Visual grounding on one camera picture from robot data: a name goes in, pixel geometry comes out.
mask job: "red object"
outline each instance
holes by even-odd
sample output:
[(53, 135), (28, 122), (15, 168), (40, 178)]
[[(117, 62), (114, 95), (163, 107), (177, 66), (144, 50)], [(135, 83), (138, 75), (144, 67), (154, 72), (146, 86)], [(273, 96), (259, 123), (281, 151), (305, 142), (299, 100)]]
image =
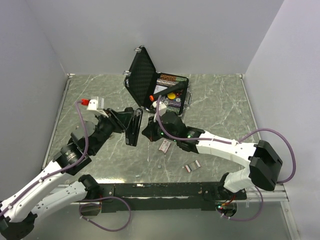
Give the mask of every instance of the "red object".
[(81, 99), (81, 105), (88, 106), (89, 102), (90, 102), (89, 99), (85, 99), (85, 98)]

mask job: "gray wall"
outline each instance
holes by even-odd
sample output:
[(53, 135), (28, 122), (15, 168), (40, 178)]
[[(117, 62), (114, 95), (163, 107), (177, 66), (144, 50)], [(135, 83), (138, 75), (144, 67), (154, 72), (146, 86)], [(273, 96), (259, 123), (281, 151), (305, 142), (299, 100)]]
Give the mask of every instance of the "gray wall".
[(65, 84), (26, 1), (1, 1), (0, 200), (40, 172)]
[(67, 73), (244, 73), (283, 0), (27, 0)]
[[(302, 239), (320, 236), (320, 2), (286, 0), (245, 76), (259, 127), (280, 131), (295, 151), (297, 171), (285, 184)], [(291, 171), (285, 145), (270, 134), (284, 161), (281, 179)]]

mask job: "white plastic part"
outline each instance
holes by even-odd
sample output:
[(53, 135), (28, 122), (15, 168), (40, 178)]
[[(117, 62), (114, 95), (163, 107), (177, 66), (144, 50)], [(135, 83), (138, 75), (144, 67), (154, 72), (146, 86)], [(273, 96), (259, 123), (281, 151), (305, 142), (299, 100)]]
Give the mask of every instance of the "white plastic part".
[(244, 169), (236, 172), (231, 172), (226, 176), (223, 187), (229, 191), (236, 193), (241, 189), (255, 186), (249, 177), (250, 169)]
[(103, 115), (108, 118), (109, 116), (106, 114), (104, 107), (105, 99), (102, 97), (95, 96), (91, 98), (86, 109), (88, 111), (94, 112), (95, 115)]
[[(231, 143), (236, 142), (235, 140), (213, 135), (207, 131), (201, 134), (199, 138), (223, 140)], [(256, 151), (256, 147), (254, 147), (254, 144), (255, 143), (226, 144), (212, 140), (201, 140), (196, 145), (196, 149), (198, 150), (199, 154), (210, 154), (218, 156), (220, 158), (230, 160), (244, 166), (245, 168), (248, 168), (250, 164), (248, 158), (250, 156), (253, 156)]]
[(76, 181), (65, 189), (45, 197), (31, 210), (33, 214), (38, 216), (34, 224), (41, 222), (47, 216), (71, 203), (83, 200), (86, 195), (86, 187), (81, 182)]
[[(49, 173), (60, 170), (60, 165), (55, 161), (51, 161), (41, 173), (31, 180), (25, 187), (18, 191), (13, 196), (4, 200), (0, 208), (3, 211), (13, 200), (15, 200), (26, 188), (28, 188), (34, 182), (38, 182), (41, 177), (46, 176)], [(33, 187), (26, 195), (24, 195), (15, 205), (12, 206), (5, 214), (4, 217), (10, 217), (11, 223), (19, 223), (24, 220), (30, 211), (39, 203), (45, 196), (47, 196), (56, 186), (63, 184), (66, 180), (72, 176), (68, 173), (57, 173), (50, 178), (45, 179), (42, 183), (38, 183)]]
[[(152, 106), (153, 106), (154, 108), (156, 108), (156, 107), (157, 107), (157, 102), (154, 101), (154, 102), (152, 103)], [(160, 117), (161, 117), (163, 114), (165, 114), (166, 111), (167, 111), (167, 106), (166, 106), (162, 101), (160, 101), (160, 103), (159, 103), (159, 115), (160, 115)], [(153, 117), (153, 121), (156, 122), (156, 120), (157, 120), (157, 113), (156, 113), (156, 114), (154, 115), (154, 117)]]

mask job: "case lid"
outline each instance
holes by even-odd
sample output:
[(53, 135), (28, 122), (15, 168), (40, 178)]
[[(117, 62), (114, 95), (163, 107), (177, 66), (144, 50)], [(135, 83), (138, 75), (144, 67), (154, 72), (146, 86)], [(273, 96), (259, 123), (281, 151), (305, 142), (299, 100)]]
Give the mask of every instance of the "case lid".
[(148, 109), (152, 104), (149, 96), (153, 94), (158, 73), (143, 45), (135, 51), (137, 53), (129, 71), (123, 73), (126, 75), (124, 86), (140, 107)]

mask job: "table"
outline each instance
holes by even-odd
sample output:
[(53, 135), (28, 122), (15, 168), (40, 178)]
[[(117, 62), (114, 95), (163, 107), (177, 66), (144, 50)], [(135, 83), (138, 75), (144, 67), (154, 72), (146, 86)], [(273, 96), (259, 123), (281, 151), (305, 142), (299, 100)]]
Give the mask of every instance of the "table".
[[(179, 75), (190, 79), (192, 103), (182, 116), (187, 126), (204, 129), (228, 139), (239, 139), (256, 128), (239, 75)], [(70, 133), (80, 126), (74, 106), (76, 100), (103, 97), (105, 106), (115, 111), (139, 107), (125, 89), (123, 80), (123, 75), (114, 74), (72, 77), (47, 163), (68, 142)], [(86, 121), (97, 123), (91, 112), (84, 107), (81, 107), (81, 111)], [(144, 112), (140, 131), (147, 126), (149, 116), (152, 114)], [(256, 134), (247, 139), (247, 142), (258, 141)], [(91, 157), (92, 162), (66, 183), (76, 181), (83, 174), (92, 175), (98, 183), (216, 182), (224, 173), (242, 169), (239, 164), (219, 157), (185, 152), (174, 143), (164, 154), (159, 151), (161, 143), (162, 140), (149, 142), (140, 134), (137, 147), (132, 147), (126, 145), (124, 134), (113, 133), (98, 154)], [(199, 161), (201, 168), (188, 173), (183, 167), (195, 160)]]

